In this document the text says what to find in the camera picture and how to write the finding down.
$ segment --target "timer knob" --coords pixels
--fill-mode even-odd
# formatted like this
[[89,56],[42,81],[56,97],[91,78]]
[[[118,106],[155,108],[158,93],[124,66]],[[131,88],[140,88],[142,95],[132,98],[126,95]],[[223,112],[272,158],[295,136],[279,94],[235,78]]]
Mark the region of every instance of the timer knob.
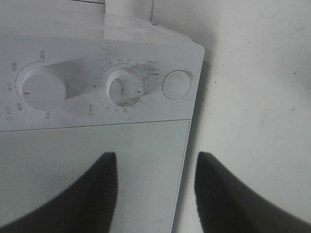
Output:
[[130,70],[118,69],[107,77],[105,90],[113,104],[129,107],[137,103],[143,95],[143,83]]

